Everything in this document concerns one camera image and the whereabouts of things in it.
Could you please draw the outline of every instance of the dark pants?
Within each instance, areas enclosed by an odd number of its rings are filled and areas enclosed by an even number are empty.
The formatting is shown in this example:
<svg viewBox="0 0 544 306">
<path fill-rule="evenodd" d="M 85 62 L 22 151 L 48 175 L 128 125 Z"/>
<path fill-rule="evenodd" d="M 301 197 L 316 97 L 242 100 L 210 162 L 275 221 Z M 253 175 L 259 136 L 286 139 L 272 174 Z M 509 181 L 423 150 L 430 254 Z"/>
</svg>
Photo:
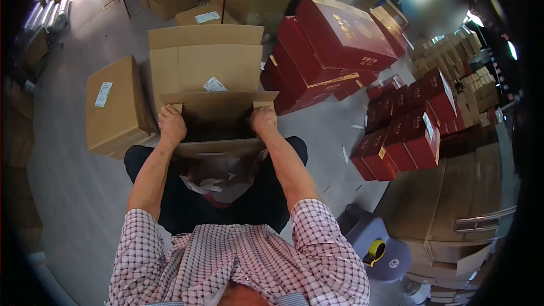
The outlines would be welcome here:
<svg viewBox="0 0 544 306">
<path fill-rule="evenodd" d="M 308 161 L 306 144 L 298 137 L 287 141 L 304 165 Z M 153 148 L 132 146 L 125 154 L 125 167 L 132 183 Z M 268 224 L 281 232 L 289 221 L 287 200 L 268 156 L 259 167 L 253 185 L 227 209 L 217 209 L 201 194 L 188 189 L 180 178 L 180 169 L 173 162 L 168 166 L 163 199 L 160 202 L 159 225 L 169 233 L 192 233 L 199 224 Z"/>
</svg>

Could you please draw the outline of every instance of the hand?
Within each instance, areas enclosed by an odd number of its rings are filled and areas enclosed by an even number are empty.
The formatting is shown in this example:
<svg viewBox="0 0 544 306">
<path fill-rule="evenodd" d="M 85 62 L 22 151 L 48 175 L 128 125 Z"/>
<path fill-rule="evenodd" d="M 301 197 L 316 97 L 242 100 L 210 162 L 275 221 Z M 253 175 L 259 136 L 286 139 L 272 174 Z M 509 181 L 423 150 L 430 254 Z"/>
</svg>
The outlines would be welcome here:
<svg viewBox="0 0 544 306">
<path fill-rule="evenodd" d="M 174 149 L 187 136 L 185 121 L 173 106 L 160 108 L 159 114 L 160 139 L 164 139 Z"/>
<path fill-rule="evenodd" d="M 255 109 L 251 114 L 251 128 L 258 135 L 267 130 L 277 130 L 277 116 L 274 110 L 263 106 Z"/>
</svg>

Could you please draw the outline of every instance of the red gift box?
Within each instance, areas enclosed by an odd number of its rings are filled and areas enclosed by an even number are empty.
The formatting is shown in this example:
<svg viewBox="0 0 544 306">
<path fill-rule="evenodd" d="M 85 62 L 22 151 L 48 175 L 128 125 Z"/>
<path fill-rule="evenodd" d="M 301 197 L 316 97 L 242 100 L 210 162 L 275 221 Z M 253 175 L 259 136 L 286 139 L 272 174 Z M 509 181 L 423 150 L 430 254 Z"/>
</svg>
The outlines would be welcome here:
<svg viewBox="0 0 544 306">
<path fill-rule="evenodd" d="M 350 69 L 327 68 L 319 63 L 304 31 L 294 16 L 287 16 L 282 20 L 277 31 L 277 39 L 295 63 L 308 86 L 323 82 L 353 82 L 355 78 L 359 78 L 363 85 L 371 83 L 369 80 L 373 78 L 373 74 L 369 74 L 369 71 L 359 73 Z"/>
<path fill-rule="evenodd" d="M 371 17 L 384 34 L 397 57 L 404 56 L 408 48 L 408 42 L 406 41 L 406 37 L 403 36 L 403 29 L 400 28 L 395 19 L 381 6 L 371 10 Z"/>
<path fill-rule="evenodd" d="M 401 116 L 407 114 L 410 110 L 408 103 L 408 85 L 401 86 L 391 94 L 393 96 L 393 112 L 392 116 Z"/>
<path fill-rule="evenodd" d="M 416 81 L 408 86 L 408 106 L 410 110 L 424 106 L 427 101 L 423 81 Z"/>
<path fill-rule="evenodd" d="M 406 150 L 406 147 L 404 147 L 404 140 L 406 138 L 406 132 L 408 131 L 407 119 L 408 114 L 393 119 L 384 142 L 386 152 L 401 172 L 417 169 L 410 153 Z"/>
<path fill-rule="evenodd" d="M 404 145 L 419 169 L 436 167 L 439 163 L 439 128 L 429 118 L 427 106 L 408 114 Z"/>
<path fill-rule="evenodd" d="M 389 92 L 395 91 L 403 85 L 404 81 L 402 80 L 402 78 L 400 78 L 399 75 L 395 75 L 391 78 L 384 80 L 384 82 L 381 84 L 381 93 L 382 95 L 385 95 Z"/>
<path fill-rule="evenodd" d="M 336 90 L 334 95 L 338 101 L 343 101 L 350 96 L 350 94 L 347 93 L 346 90 L 344 90 L 343 88 Z"/>
<path fill-rule="evenodd" d="M 380 28 L 362 10 L 336 0 L 300 0 L 295 14 L 326 67 L 383 71 L 397 60 Z"/>
<path fill-rule="evenodd" d="M 381 84 L 377 84 L 367 88 L 368 99 L 371 102 L 380 98 L 382 94 L 383 92 L 381 92 Z"/>
<path fill-rule="evenodd" d="M 322 96 L 325 96 L 326 98 L 332 95 L 336 89 L 343 84 L 342 82 L 334 82 L 330 84 L 323 83 L 309 86 L 304 82 L 304 78 L 281 42 L 278 42 L 275 45 L 272 50 L 272 56 L 272 59 L 276 62 L 277 67 L 279 67 L 283 78 L 288 78 L 285 82 L 285 92 L 292 100 L 312 101 Z"/>
<path fill-rule="evenodd" d="M 274 109 L 278 116 L 320 103 L 330 96 L 330 94 L 317 94 L 315 97 L 308 96 L 304 99 L 294 99 L 289 91 L 285 76 L 275 63 L 273 56 L 268 58 L 264 71 L 261 72 L 261 83 L 265 90 L 280 92 L 274 100 Z"/>
<path fill-rule="evenodd" d="M 370 171 L 370 169 L 368 169 L 367 165 L 364 163 L 362 159 L 362 155 L 364 152 L 367 151 L 368 147 L 371 144 L 372 139 L 373 139 L 372 135 L 364 136 L 350 157 L 351 162 L 355 165 L 355 168 L 357 168 L 357 170 L 359 171 L 359 174 L 361 174 L 361 176 L 364 178 L 365 181 L 376 180 L 376 177 L 374 177 L 374 174 L 372 174 L 372 172 Z"/>
<path fill-rule="evenodd" d="M 423 78 L 427 100 L 432 111 L 441 123 L 457 118 L 452 90 L 438 68 L 427 72 Z"/>
<path fill-rule="evenodd" d="M 395 180 L 399 171 L 384 148 L 386 134 L 387 128 L 384 128 L 369 135 L 373 136 L 372 141 L 362 155 L 364 164 L 378 181 Z"/>
</svg>

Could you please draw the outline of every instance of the forearm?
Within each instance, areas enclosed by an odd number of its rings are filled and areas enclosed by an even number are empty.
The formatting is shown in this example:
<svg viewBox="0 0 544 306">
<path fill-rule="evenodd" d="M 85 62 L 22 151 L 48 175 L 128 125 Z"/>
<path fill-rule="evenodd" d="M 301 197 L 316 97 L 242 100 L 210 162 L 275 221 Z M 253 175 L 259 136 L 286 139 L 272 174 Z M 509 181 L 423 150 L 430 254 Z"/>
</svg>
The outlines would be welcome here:
<svg viewBox="0 0 544 306">
<path fill-rule="evenodd" d="M 262 132 L 260 136 L 272 158 L 289 211 L 303 199 L 320 200 L 316 193 L 316 184 L 289 142 L 273 127 Z"/>
<path fill-rule="evenodd" d="M 134 187 L 128 196 L 127 211 L 139 208 L 159 220 L 160 201 L 163 198 L 172 153 L 172 146 L 160 140 L 134 181 Z"/>
</svg>

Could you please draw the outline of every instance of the concrete floor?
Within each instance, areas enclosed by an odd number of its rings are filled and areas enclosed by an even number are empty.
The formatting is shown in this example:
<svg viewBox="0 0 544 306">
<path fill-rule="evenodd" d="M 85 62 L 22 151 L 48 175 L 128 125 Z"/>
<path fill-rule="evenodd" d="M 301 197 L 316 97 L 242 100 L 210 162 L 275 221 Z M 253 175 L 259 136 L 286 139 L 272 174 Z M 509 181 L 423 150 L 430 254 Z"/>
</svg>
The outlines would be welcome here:
<svg viewBox="0 0 544 306">
<path fill-rule="evenodd" d="M 87 150 L 86 79 L 132 54 L 149 88 L 147 30 L 175 25 L 173 20 L 162 21 L 137 0 L 126 0 L 132 19 L 122 3 L 102 10 L 110 1 L 72 0 L 68 27 L 53 39 L 47 67 L 35 90 L 35 146 L 28 174 L 44 225 L 41 245 L 47 267 L 80 306 L 101 305 L 107 299 L 132 188 L 121 161 Z M 400 73 L 406 82 L 412 82 L 408 63 L 399 60 L 380 78 Z M 343 102 L 331 97 L 279 118 L 279 130 L 285 137 L 296 135 L 305 140 L 307 168 L 335 215 L 353 201 L 373 211 L 387 186 L 387 182 L 365 182 L 342 154 L 343 145 L 349 154 L 362 137 L 362 131 L 351 125 L 364 125 L 367 103 L 366 93 L 360 91 Z M 281 235 L 290 241 L 290 233 L 288 225 Z M 163 236 L 168 248 L 170 235 L 163 230 Z M 371 304 L 404 304 L 401 289 L 400 283 L 372 282 Z"/>
</svg>

